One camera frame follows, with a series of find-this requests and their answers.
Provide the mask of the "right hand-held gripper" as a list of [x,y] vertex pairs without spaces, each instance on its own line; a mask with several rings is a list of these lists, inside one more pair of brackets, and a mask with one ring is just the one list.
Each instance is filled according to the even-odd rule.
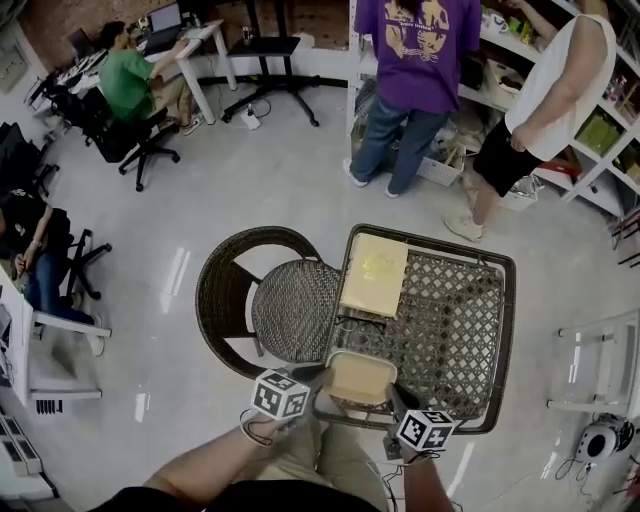
[[428,409],[401,386],[390,384],[386,393],[392,418],[383,439],[386,457],[400,458],[402,449],[419,455],[444,452],[456,421],[444,411]]

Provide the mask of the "beige plastic container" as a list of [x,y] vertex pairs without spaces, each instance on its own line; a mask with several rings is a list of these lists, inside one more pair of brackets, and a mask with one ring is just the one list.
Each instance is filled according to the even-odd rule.
[[328,359],[330,376],[323,390],[332,397],[377,406],[387,400],[387,388],[396,382],[396,366],[366,354],[338,350]]

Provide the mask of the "person's right forearm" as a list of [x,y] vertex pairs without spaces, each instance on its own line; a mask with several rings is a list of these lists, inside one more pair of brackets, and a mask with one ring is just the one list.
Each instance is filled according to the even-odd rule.
[[402,448],[405,512],[454,512],[434,461]]

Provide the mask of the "person's left forearm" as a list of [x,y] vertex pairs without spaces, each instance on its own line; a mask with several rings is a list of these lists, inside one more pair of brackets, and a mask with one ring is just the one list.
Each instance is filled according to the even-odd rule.
[[143,486],[176,498],[190,510],[200,511],[233,482],[259,449],[236,427],[174,458]]

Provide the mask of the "person's left hand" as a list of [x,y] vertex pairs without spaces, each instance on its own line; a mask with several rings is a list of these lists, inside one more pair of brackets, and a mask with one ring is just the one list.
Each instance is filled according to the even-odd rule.
[[276,441],[291,435],[296,429],[303,426],[305,422],[304,418],[294,418],[292,420],[261,419],[258,422],[257,432],[260,437]]

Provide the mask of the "dark wicker chair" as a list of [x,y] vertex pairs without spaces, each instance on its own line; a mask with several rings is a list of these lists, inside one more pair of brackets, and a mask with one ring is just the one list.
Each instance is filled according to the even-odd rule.
[[[279,246],[297,258],[259,278],[237,262],[252,249]],[[232,235],[209,255],[195,292],[196,318],[206,345],[229,369],[255,379],[264,369],[244,359],[231,339],[250,339],[256,353],[288,363],[325,359],[341,273],[311,242],[284,226]]]

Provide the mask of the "dark wicker table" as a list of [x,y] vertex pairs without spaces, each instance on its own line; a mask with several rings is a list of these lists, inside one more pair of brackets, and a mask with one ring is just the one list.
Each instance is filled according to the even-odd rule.
[[[508,376],[516,305],[516,264],[471,246],[357,224],[358,233],[406,243],[408,259],[395,316],[336,304],[326,357],[348,350],[393,363],[396,382],[428,409],[457,421],[455,434],[483,435],[498,421]],[[339,314],[387,324],[335,325]]]

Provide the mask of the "black eyeglasses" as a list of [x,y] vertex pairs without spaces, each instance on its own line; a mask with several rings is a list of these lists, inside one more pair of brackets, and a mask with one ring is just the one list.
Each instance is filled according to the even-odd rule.
[[340,327],[346,327],[350,332],[352,327],[372,327],[375,328],[381,335],[386,331],[387,324],[379,320],[373,320],[370,318],[357,317],[353,315],[339,314],[336,316],[335,325]]

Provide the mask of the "flat kraft paper box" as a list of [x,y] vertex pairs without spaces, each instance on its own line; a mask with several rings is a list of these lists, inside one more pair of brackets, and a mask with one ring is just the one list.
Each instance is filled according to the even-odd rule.
[[358,233],[349,252],[340,305],[382,317],[395,316],[408,250],[406,243]]

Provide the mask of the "white round device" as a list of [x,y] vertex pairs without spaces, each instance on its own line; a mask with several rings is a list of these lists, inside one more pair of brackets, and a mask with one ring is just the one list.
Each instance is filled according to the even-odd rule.
[[576,457],[582,462],[600,463],[624,451],[635,433],[636,428],[631,421],[613,414],[601,414],[583,431]]

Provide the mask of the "white shelving unit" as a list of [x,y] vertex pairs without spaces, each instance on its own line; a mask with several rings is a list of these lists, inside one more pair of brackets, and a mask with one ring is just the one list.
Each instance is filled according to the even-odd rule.
[[[566,21],[569,16],[579,13],[578,0],[534,0],[548,11],[548,16],[555,21]],[[577,151],[581,172],[575,179],[568,174],[548,168],[540,168],[534,175],[544,182],[562,189],[562,197],[569,199],[580,197],[614,217],[622,217],[627,213],[624,198],[626,191],[640,197],[640,170],[628,171],[622,164],[620,156],[627,148],[640,151],[640,3],[638,0],[614,0],[623,11],[622,31],[617,48],[617,64],[620,69],[614,73],[614,82],[621,83],[625,77],[625,85],[618,99],[601,99],[596,107],[596,114],[607,121],[607,126],[617,126],[621,131],[610,147],[596,150],[595,146],[584,144],[577,138],[570,147]],[[373,52],[371,36],[358,35],[354,29],[357,0],[349,2],[349,58],[357,63],[348,79],[348,107],[353,110],[347,116],[347,134],[351,133],[354,123],[364,118],[368,107],[357,99],[365,88],[366,81],[373,79],[377,71],[377,58]],[[481,29],[481,40],[491,48],[501,48],[508,53],[507,57],[537,62],[541,51],[535,45],[516,41],[516,36],[506,32],[493,33],[487,28]],[[483,105],[491,113],[505,113],[510,105],[490,92],[489,82],[485,77],[479,88],[468,87],[461,83],[459,97]]]

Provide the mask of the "black television stand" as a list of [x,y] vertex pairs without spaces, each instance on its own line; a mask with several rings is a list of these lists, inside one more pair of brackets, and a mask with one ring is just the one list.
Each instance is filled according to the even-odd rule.
[[[284,91],[297,101],[307,115],[311,125],[318,127],[319,121],[300,95],[300,92],[307,87],[318,87],[320,85],[320,77],[318,75],[303,77],[294,74],[291,57],[301,38],[290,36],[287,32],[284,0],[273,1],[278,35],[263,36],[260,32],[255,0],[244,0],[250,23],[248,36],[238,40],[228,51],[227,56],[230,58],[257,57],[261,72],[258,74],[256,81],[257,89],[252,94],[227,107],[222,113],[221,120],[228,124],[243,107],[248,107],[250,103],[254,103],[259,99],[265,99],[271,92]],[[272,75],[270,73],[267,63],[267,59],[270,57],[283,59],[284,75]]]

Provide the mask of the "green paper bags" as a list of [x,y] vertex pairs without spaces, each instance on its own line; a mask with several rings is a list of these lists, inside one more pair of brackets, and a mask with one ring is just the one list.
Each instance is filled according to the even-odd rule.
[[602,109],[596,108],[581,125],[576,140],[599,156],[605,156],[622,134],[622,126]]

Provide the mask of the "small white desk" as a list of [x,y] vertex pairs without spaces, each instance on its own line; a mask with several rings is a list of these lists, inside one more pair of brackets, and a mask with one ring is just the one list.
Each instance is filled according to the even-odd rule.
[[181,36],[188,41],[188,45],[168,67],[173,71],[178,69],[185,78],[192,98],[208,125],[213,125],[217,117],[202,89],[204,79],[221,78],[231,91],[238,88],[223,35],[223,24],[223,19],[216,19],[201,28],[184,30]]

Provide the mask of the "laptop computer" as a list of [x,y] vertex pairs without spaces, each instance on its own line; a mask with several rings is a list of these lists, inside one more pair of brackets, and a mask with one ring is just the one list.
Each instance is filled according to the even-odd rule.
[[180,8],[177,2],[152,11],[148,15],[150,34],[148,42],[176,40],[182,26]]

